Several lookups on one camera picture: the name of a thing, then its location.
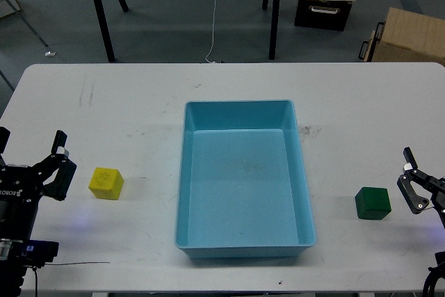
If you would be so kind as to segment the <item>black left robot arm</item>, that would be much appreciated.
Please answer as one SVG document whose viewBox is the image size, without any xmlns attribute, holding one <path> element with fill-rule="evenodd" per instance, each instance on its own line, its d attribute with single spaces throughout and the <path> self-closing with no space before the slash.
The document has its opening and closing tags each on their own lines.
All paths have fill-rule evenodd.
<svg viewBox="0 0 445 297">
<path fill-rule="evenodd" d="M 1 295 L 19 296 L 28 268 L 52 262 L 55 241 L 36 241 L 31 234 L 42 197 L 63 201 L 76 164 L 65 149 L 67 135 L 56 132 L 48 157 L 34 166 L 8 165 L 1 160 Z"/>
</svg>

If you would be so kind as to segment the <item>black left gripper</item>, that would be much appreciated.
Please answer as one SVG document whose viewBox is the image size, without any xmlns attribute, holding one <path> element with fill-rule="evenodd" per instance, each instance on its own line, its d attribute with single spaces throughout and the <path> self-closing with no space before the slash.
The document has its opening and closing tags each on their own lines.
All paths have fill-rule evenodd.
<svg viewBox="0 0 445 297">
<path fill-rule="evenodd" d="M 0 127 L 0 164 L 10 131 Z M 26 241 L 31 237 L 41 196 L 63 201 L 76 171 L 65 149 L 67 134 L 57 130 L 50 154 L 33 167 L 1 167 L 1 238 Z"/>
</svg>

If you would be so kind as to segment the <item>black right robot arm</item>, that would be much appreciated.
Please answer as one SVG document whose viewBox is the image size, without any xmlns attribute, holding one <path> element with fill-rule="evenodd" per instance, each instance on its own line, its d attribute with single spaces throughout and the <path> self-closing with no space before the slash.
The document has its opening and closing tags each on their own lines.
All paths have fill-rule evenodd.
<svg viewBox="0 0 445 297">
<path fill-rule="evenodd" d="M 403 167 L 403 174 L 397 180 L 397 185 L 408 207 L 413 214 L 420 214 L 431 204 L 444 225 L 444 178 L 437 179 L 421 171 L 409 147 L 404 148 L 403 156 L 406 163 Z M 431 194 L 431 198 L 428 200 L 418 195 L 412 183 L 427 190 Z M 436 267 L 428 269 L 429 274 L 423 284 L 422 296 L 434 296 L 438 281 L 444 279 L 444 251 L 435 254 L 435 261 Z"/>
</svg>

